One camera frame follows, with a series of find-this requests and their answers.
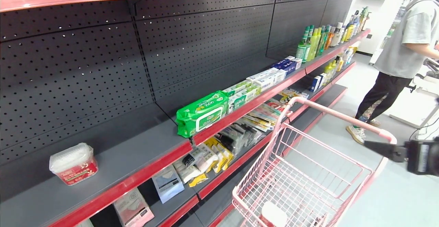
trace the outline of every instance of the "light blue package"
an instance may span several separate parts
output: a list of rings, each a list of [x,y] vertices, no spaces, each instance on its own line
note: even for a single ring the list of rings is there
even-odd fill
[[[173,165],[170,165],[152,177],[155,189],[162,204],[182,192],[185,187]]]

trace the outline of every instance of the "shampoo bottle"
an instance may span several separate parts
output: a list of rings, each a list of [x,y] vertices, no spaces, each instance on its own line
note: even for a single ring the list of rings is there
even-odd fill
[[[316,48],[317,48],[317,43],[318,43],[318,34],[319,29],[315,28],[314,32],[312,33],[311,36],[311,48],[309,49],[309,54],[308,54],[308,58],[306,58],[306,61],[310,61],[312,59],[314,59],[314,57],[316,56]]]
[[[308,37],[306,38],[306,49],[305,49],[305,55],[303,56],[304,60],[302,62],[308,61],[309,51],[311,50],[311,38],[313,31],[314,31],[314,26],[311,25],[309,27]]]
[[[299,45],[297,46],[296,58],[300,58],[303,60],[303,58],[305,57],[306,40],[308,38],[308,33],[309,33],[309,27],[306,27],[305,32],[303,33],[302,40],[300,41]]]

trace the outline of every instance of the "shopping cart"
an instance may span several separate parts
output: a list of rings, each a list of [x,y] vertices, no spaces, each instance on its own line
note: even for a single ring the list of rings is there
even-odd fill
[[[285,113],[296,102],[363,127],[396,144],[396,138],[386,130],[302,97],[292,98],[279,116],[268,146],[233,189],[233,205],[244,217],[241,226],[273,226],[273,222],[265,224],[267,218],[262,217],[262,208],[267,202],[275,205],[269,214],[275,218],[285,217],[285,226],[335,226],[388,161],[382,158],[373,171],[297,128],[282,123]],[[289,151],[287,156],[294,165],[285,161],[285,150]]]

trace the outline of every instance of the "green wet wipes package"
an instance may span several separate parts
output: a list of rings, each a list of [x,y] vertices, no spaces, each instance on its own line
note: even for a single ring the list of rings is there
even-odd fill
[[[229,97],[222,91],[199,99],[177,111],[178,135],[185,138],[209,127],[227,113]]]

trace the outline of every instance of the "product label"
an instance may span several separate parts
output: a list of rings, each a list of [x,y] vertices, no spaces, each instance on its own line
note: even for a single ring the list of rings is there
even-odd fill
[[[94,158],[86,161],[85,163],[67,169],[61,173],[58,173],[57,176],[61,178],[67,185],[76,184],[82,180],[91,177],[97,172],[97,163]]]

